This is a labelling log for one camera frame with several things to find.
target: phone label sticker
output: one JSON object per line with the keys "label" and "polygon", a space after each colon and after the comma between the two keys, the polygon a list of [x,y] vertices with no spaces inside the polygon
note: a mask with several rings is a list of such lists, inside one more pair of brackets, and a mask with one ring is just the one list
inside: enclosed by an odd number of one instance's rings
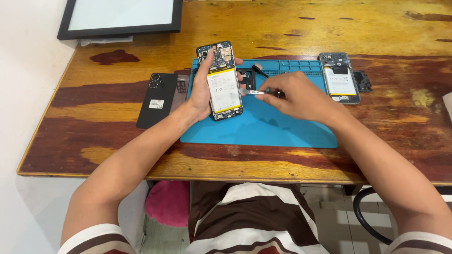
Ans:
{"label": "phone label sticker", "polygon": [[149,108],[163,108],[163,102],[165,102],[165,100],[151,100]]}
{"label": "phone label sticker", "polygon": [[235,69],[218,71],[207,75],[214,113],[240,107]]}
{"label": "phone label sticker", "polygon": [[325,75],[330,95],[356,95],[349,68],[347,74],[334,74],[333,69],[326,67]]}

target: metal spudger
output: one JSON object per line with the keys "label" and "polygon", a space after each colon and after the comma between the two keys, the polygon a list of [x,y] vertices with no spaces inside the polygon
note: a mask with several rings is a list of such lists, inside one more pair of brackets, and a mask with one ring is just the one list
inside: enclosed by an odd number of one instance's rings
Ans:
{"label": "metal spudger", "polygon": [[276,96],[278,98],[284,98],[286,97],[286,94],[283,92],[272,92],[272,91],[256,91],[256,90],[247,90],[245,88],[240,88],[241,94],[271,94],[273,96]]}

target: wooden tabletop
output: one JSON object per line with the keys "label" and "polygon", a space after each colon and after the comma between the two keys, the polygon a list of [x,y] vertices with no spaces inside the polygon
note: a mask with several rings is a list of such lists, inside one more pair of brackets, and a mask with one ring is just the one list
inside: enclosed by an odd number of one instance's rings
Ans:
{"label": "wooden tabletop", "polygon": [[[181,33],[76,49],[17,173],[87,177],[143,132],[135,124],[151,73],[189,68],[196,47],[229,40],[235,55],[247,59],[348,53],[373,91],[347,108],[434,184],[452,184],[452,122],[442,101],[452,92],[451,14],[447,0],[184,1]],[[341,145],[179,141],[147,178],[366,182]]]}

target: blue silicone repair mat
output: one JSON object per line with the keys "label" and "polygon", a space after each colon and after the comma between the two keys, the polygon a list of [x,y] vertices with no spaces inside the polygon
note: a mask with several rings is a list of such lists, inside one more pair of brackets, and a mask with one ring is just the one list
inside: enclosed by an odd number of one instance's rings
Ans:
{"label": "blue silicone repair mat", "polygon": [[[262,65],[269,76],[292,71],[303,71],[316,86],[325,92],[319,61],[248,60],[237,68],[251,68],[254,63]],[[198,60],[193,59],[188,95],[190,97],[193,69]],[[256,73],[256,89],[265,80]],[[294,146],[336,148],[336,137],[323,124],[296,120],[281,114],[274,107],[257,100],[252,95],[242,97],[241,115],[214,121],[212,116],[191,126],[180,138],[181,142],[255,146]]]}

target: hand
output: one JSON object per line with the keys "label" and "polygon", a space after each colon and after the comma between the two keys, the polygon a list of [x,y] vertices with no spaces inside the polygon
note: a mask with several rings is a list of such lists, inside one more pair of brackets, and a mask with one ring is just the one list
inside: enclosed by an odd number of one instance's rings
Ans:
{"label": "hand", "polygon": [[[236,65],[243,64],[243,60],[234,57]],[[207,84],[207,74],[209,73],[209,68],[213,62],[213,51],[209,50],[206,59],[199,66],[198,72],[193,80],[193,88],[190,98],[186,101],[195,112],[195,117],[197,121],[201,121],[211,114],[211,109],[209,105],[210,100],[210,90]],[[243,80],[242,75],[237,72],[237,79],[239,81]],[[245,85],[239,84],[240,88],[245,88]]]}
{"label": "hand", "polygon": [[282,90],[286,98],[280,99],[270,94],[259,94],[255,97],[296,119],[329,125],[332,118],[342,113],[349,114],[343,105],[333,101],[301,71],[269,77],[259,87],[259,91],[269,88]]}

